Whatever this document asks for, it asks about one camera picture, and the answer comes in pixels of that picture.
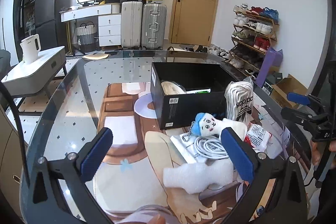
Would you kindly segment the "person's right hand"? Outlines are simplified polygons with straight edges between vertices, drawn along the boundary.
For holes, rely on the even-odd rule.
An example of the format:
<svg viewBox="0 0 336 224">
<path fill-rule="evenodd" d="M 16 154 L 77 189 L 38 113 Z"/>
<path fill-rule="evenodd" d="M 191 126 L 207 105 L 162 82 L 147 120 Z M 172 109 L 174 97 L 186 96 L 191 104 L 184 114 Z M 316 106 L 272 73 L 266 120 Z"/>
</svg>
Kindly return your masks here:
<svg viewBox="0 0 336 224">
<path fill-rule="evenodd" d="M 319 165 L 319 162 L 321 160 L 322 149 L 325 148 L 326 142 L 314 142 L 314 141 L 311 140 L 310 144 L 311 144 L 312 164 L 314 166 L 317 166 L 317 165 Z M 335 152 L 336 151 L 336 141 L 335 140 L 333 140 L 329 144 L 329 151 L 330 152 Z"/>
</svg>

